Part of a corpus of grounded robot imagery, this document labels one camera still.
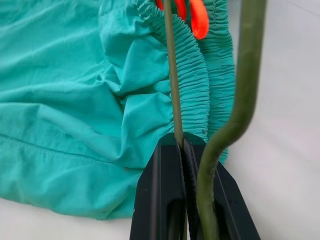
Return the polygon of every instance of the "orange strap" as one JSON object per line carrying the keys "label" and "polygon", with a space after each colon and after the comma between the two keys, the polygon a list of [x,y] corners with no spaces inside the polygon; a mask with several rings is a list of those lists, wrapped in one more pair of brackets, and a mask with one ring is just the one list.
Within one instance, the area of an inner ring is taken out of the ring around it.
{"label": "orange strap", "polygon": [[[186,21],[187,7],[185,0],[174,0],[178,16]],[[155,4],[160,10],[164,10],[162,0],[155,0]],[[197,39],[204,39],[209,31],[209,17],[206,6],[202,0],[190,0],[191,12],[191,28],[192,32]]]}

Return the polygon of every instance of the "black holder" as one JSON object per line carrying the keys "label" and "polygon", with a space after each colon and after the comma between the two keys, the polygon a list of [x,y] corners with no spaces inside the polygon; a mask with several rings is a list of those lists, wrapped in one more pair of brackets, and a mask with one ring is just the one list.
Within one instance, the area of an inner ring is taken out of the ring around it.
{"label": "black holder", "polygon": [[[198,168],[206,143],[190,133],[184,136],[193,148]],[[181,154],[173,133],[158,142],[137,184],[130,240],[182,240],[186,207],[191,239],[203,240],[201,226],[194,224],[199,218],[198,211],[195,215],[189,212],[189,207],[195,203],[189,203],[190,191],[186,191],[188,179]],[[236,181],[221,163],[213,184],[213,208],[220,239],[260,240]]]}

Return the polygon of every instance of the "white surface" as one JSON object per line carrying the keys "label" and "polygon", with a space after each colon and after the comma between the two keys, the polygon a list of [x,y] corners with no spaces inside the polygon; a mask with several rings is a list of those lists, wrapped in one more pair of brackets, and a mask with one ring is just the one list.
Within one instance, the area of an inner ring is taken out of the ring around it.
{"label": "white surface", "polygon": [[[269,0],[256,114],[226,162],[262,240],[320,240],[319,90],[320,0]],[[130,225],[0,199],[1,240],[128,240]]]}

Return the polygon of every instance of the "green rod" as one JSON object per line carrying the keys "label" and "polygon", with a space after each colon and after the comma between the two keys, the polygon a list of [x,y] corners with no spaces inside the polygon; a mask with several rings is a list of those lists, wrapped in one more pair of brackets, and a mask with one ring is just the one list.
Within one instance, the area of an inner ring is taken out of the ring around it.
{"label": "green rod", "polygon": [[173,106],[173,122],[174,122],[174,136],[178,144],[182,148],[184,145],[184,132],[182,129],[182,117],[180,106],[179,82],[176,61],[176,49],[174,30],[172,22],[171,0],[164,0],[164,23],[166,34],[166,45],[168,49],[168,60],[170,69],[170,88]]}
{"label": "green rod", "polygon": [[267,0],[242,0],[234,107],[227,123],[205,146],[197,175],[196,202],[204,240],[219,239],[213,210],[213,181],[219,156],[247,130],[255,111],[266,6]]}

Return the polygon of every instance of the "teal fabric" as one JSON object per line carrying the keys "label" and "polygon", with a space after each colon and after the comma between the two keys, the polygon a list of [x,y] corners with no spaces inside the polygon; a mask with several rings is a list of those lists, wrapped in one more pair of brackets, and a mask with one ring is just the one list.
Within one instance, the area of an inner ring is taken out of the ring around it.
{"label": "teal fabric", "polygon": [[[228,119],[227,1],[208,37],[173,16],[183,129]],[[173,131],[164,14],[153,0],[0,2],[0,197],[98,220],[130,217],[137,181]],[[221,157],[223,162],[227,153]]]}

